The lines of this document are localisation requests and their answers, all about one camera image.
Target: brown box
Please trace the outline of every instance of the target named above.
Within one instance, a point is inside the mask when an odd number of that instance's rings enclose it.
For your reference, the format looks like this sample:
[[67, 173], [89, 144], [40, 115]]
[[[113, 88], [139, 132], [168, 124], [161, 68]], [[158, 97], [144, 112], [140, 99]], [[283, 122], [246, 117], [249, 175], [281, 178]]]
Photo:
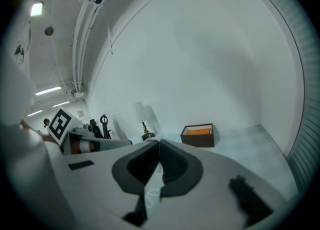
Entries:
[[[210, 129], [210, 134], [187, 135], [188, 131]], [[212, 123], [185, 126], [181, 133], [182, 143], [197, 148], [214, 148], [214, 126]]]

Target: lamp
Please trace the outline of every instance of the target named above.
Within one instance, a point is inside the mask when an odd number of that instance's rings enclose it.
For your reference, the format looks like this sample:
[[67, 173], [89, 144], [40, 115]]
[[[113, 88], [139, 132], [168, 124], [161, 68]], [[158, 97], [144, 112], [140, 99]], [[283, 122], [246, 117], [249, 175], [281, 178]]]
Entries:
[[145, 106], [142, 102], [134, 103], [133, 108], [135, 111], [135, 117], [138, 123], [143, 124], [143, 131], [144, 135], [141, 137], [143, 141], [145, 141], [148, 138], [152, 138], [155, 136], [154, 133], [150, 133], [149, 130], [147, 130], [147, 126], [145, 125], [145, 121], [148, 120], [149, 116], [145, 109]]

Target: orange object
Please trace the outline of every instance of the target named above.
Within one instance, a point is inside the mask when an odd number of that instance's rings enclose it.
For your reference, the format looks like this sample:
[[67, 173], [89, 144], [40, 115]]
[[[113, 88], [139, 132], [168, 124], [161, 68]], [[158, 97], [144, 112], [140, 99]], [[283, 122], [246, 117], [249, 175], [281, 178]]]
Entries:
[[210, 129], [205, 128], [205, 129], [197, 129], [197, 130], [188, 130], [187, 135], [207, 135], [210, 134]]

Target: ceiling light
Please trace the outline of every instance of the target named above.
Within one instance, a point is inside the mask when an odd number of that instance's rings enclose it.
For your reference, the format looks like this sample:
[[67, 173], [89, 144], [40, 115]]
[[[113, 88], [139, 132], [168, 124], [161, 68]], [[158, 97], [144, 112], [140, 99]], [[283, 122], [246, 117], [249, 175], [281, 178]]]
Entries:
[[42, 2], [41, 3], [35, 3], [32, 6], [31, 16], [41, 15], [42, 14], [42, 7], [43, 7]]
[[32, 114], [29, 114], [28, 116], [33, 116], [33, 115], [38, 114], [38, 113], [41, 113], [41, 112], [42, 112], [42, 110], [37, 111], [37, 112], [34, 112], [34, 113], [32, 113]]
[[63, 102], [63, 103], [61, 103], [61, 104], [56, 104], [56, 105], [53, 106], [53, 108], [58, 107], [58, 106], [61, 106], [61, 105], [64, 105], [64, 104], [68, 104], [68, 103], [70, 103], [70, 101]]
[[45, 93], [48, 93], [48, 92], [53, 92], [53, 91], [60, 90], [60, 89], [61, 89], [60, 86], [59, 87], [55, 87], [55, 88], [50, 88], [50, 89], [46, 89], [44, 91], [40, 91], [40, 92], [36, 93], [36, 95], [39, 96], [39, 95], [42, 95], [42, 94], [45, 94]]

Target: pipe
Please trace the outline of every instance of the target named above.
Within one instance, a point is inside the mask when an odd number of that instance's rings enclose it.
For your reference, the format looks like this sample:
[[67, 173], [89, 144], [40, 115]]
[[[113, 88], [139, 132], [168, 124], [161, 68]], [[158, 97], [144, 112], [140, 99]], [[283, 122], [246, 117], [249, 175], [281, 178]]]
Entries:
[[78, 43], [80, 27], [81, 27], [82, 21], [84, 19], [87, 7], [88, 7], [87, 4], [84, 4], [81, 7], [80, 13], [79, 13], [78, 18], [76, 20], [74, 36], [73, 36], [73, 44], [72, 44], [72, 73], [73, 73], [74, 87], [77, 92], [79, 91], [79, 89], [77, 86], [77, 79], [76, 79], [76, 50], [77, 50], [77, 43]]
[[82, 48], [82, 54], [81, 54], [81, 67], [80, 67], [80, 76], [79, 76], [79, 80], [80, 80], [80, 87], [81, 87], [81, 80], [82, 80], [82, 74], [83, 74], [83, 66], [84, 66], [84, 61], [85, 61], [85, 54], [86, 54], [86, 48], [87, 48], [87, 43], [88, 43], [88, 39], [89, 39], [89, 35], [91, 32], [91, 27], [93, 26], [93, 24], [95, 23], [96, 17], [98, 16], [98, 14], [94, 14], [93, 18], [91, 19], [90, 23], [89, 23], [89, 27], [88, 30], [85, 34], [85, 45]]
[[[89, 16], [93, 16], [94, 12], [97, 9], [98, 9], [97, 5], [93, 6], [91, 11], [90, 11], [90, 13], [89, 13]], [[79, 91], [81, 91], [81, 78], [80, 78], [81, 74], [80, 74], [80, 72], [82, 72], [81, 71], [81, 69], [82, 69], [82, 57], [83, 57], [83, 54], [84, 54], [85, 49], [86, 49], [86, 46], [84, 46], [84, 43], [87, 42], [86, 41], [86, 37], [87, 37], [87, 33], [88, 33], [88, 30], [89, 30], [89, 26], [90, 26], [91, 20], [92, 19], [89, 19], [89, 18], [86, 19], [84, 27], [83, 27], [83, 32], [82, 32], [82, 35], [81, 35], [80, 44], [79, 44], [79, 53], [78, 53], [78, 57], [77, 57], [77, 80], [78, 80]]]
[[57, 69], [59, 78], [60, 78], [60, 80], [61, 80], [61, 82], [62, 82], [62, 84], [63, 84], [63, 86], [64, 86], [64, 88], [65, 88], [65, 90], [66, 90], [66, 93], [69, 95], [69, 98], [70, 98], [71, 102], [73, 102], [73, 99], [72, 99], [72, 97], [70, 96], [70, 94], [69, 94], [69, 92], [68, 92], [68, 89], [67, 89], [67, 87], [66, 87], [66, 84], [65, 84], [65, 82], [64, 82], [64, 79], [62, 78], [62, 75], [61, 75], [59, 66], [58, 66], [57, 61], [56, 61], [55, 48], [54, 48], [54, 39], [53, 39], [52, 37], [51, 37], [51, 45], [52, 45], [52, 57], [53, 57], [53, 62], [54, 62], [55, 67], [56, 67], [56, 69]]
[[[85, 6], [84, 10], [86, 10], [87, 7], [88, 7], [88, 4], [92, 4], [91, 1], [83, 1], [83, 2], [84, 2], [84, 5], [82, 6], [81, 11], [83, 10], [84, 6]], [[79, 46], [80, 57], [78, 59], [78, 61], [80, 61], [80, 64], [78, 65], [78, 68], [77, 68], [77, 79], [78, 79], [77, 83], [79, 85], [79, 90], [76, 89], [76, 91], [81, 91], [81, 81], [82, 81], [82, 74], [83, 74], [84, 58], [85, 58], [87, 43], [88, 43], [88, 39], [89, 39], [89, 34], [91, 32], [91, 27], [93, 26], [93, 24], [94, 24], [94, 22], [96, 20], [96, 17], [100, 13], [99, 9], [103, 6], [104, 2], [105, 2], [105, 0], [102, 0], [100, 5], [97, 5], [96, 9], [94, 9], [94, 7], [92, 8], [92, 10], [91, 10], [91, 12], [89, 14], [89, 16], [91, 16], [91, 19], [90, 19], [90, 21], [88, 21], [88, 20], [86, 21], [85, 27], [83, 28], [83, 30], [85, 30], [85, 34], [84, 34], [84, 32], [82, 32], [82, 38], [81, 38], [80, 46]], [[78, 21], [80, 19], [80, 21], [82, 22], [83, 15], [81, 16], [81, 18], [78, 17], [78, 20], [77, 20], [76, 30], [74, 32], [74, 36], [76, 37], [76, 40], [78, 40], [78, 35], [79, 35], [79, 30], [77, 30]], [[74, 66], [75, 63], [76, 63], [75, 38], [73, 38], [73, 50], [72, 50], [72, 52], [73, 52], [73, 54], [72, 54], [72, 66]], [[73, 81], [75, 82], [74, 85], [76, 86], [76, 68], [75, 68], [75, 66], [73, 67]]]

